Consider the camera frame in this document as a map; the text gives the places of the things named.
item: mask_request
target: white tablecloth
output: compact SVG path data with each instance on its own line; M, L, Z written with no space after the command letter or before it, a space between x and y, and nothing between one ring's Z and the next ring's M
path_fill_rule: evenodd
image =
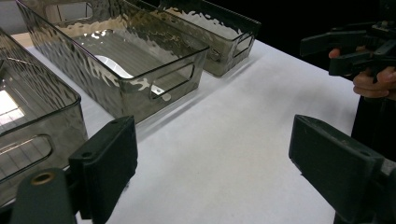
M81 94L89 136L113 119L29 50ZM224 77L204 72L196 91L136 125L136 174L108 223L332 224L334 210L290 161L293 118L350 134L358 102L350 81L256 40Z

